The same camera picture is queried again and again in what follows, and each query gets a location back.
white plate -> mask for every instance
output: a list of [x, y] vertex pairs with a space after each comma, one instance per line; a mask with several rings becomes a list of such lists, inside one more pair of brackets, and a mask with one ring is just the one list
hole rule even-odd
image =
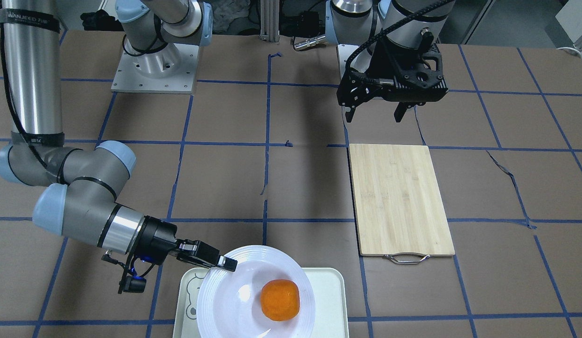
[[[315, 321], [314, 292], [302, 268], [287, 254], [269, 246], [244, 246], [226, 257], [236, 259], [235, 272], [210, 269], [197, 300], [202, 338], [306, 338]], [[299, 313], [276, 322], [261, 311], [260, 292], [267, 282], [287, 279], [299, 289]]]

wooden cutting board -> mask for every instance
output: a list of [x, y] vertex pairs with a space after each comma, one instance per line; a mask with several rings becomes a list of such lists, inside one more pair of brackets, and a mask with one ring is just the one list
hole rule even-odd
[[350, 144], [363, 255], [454, 255], [429, 148]]

blue joint cap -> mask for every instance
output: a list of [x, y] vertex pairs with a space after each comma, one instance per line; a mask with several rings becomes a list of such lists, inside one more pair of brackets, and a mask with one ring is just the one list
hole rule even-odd
[[132, 171], [137, 164], [137, 157], [134, 152], [124, 143], [118, 141], [105, 141], [104, 143], [98, 145], [97, 148], [103, 148], [116, 156], [126, 169], [128, 170], [128, 176], [132, 176]]
[[212, 28], [214, 27], [214, 15], [212, 15], [212, 5], [203, 3], [203, 30], [199, 46], [207, 46], [212, 43]]
[[64, 225], [64, 208], [66, 207], [65, 184], [54, 183], [40, 195], [32, 212], [32, 221], [38, 227], [61, 236]]
[[389, 5], [391, 4], [391, 0], [381, 0], [379, 2], [379, 13], [381, 13], [381, 18], [385, 20], [387, 16], [387, 10], [389, 9]]
[[115, 12], [118, 20], [122, 23], [129, 23], [142, 17], [149, 11], [149, 8], [139, 0], [117, 0], [115, 2]]
[[12, 150], [12, 147], [12, 144], [8, 144], [0, 150], [0, 176], [8, 182], [24, 184], [14, 175], [12, 167], [9, 165], [9, 151]]
[[335, 26], [332, 23], [332, 9], [330, 8], [330, 0], [325, 4], [327, 9], [325, 13], [325, 36], [327, 36], [327, 42], [332, 45], [339, 45], [337, 40], [337, 35], [335, 34]]

orange object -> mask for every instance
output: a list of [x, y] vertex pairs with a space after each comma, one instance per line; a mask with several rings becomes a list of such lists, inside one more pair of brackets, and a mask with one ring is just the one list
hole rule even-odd
[[291, 280], [271, 280], [261, 289], [260, 303], [266, 317], [288, 321], [299, 313], [299, 289]]

white tray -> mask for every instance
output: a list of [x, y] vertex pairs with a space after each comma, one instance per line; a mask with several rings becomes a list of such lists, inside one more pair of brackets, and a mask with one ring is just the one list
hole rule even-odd
[[[312, 284], [316, 302], [311, 338], [349, 338], [343, 276], [332, 268], [303, 269]], [[206, 274], [206, 268], [192, 268], [182, 276], [172, 338], [201, 338], [194, 306]]]

